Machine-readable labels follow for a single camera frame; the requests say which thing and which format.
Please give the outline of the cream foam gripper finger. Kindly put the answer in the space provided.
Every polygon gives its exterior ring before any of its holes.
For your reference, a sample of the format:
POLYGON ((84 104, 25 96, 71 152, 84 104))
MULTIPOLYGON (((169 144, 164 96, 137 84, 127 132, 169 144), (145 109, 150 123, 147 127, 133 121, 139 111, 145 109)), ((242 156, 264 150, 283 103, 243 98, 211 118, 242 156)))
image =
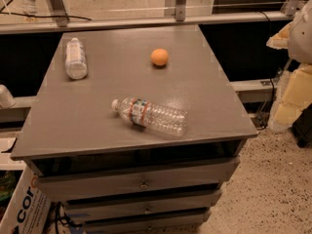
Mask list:
POLYGON ((273 132, 283 132, 312 103, 312 65, 302 63, 293 72, 284 71, 277 86, 268 120, 273 132))
POLYGON ((289 45, 291 26, 290 22, 286 24, 278 33, 267 40, 266 46, 276 50, 286 49, 289 45))

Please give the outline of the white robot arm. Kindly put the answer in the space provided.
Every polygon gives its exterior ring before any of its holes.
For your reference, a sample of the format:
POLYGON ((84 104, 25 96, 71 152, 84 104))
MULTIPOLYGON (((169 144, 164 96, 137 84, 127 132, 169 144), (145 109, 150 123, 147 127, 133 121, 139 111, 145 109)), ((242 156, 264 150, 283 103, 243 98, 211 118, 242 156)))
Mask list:
POLYGON ((291 127, 303 110, 312 103, 312 0, 309 0, 294 19, 270 37, 266 46, 287 49, 291 60, 299 67, 285 70, 277 84, 268 127, 283 132, 291 127))

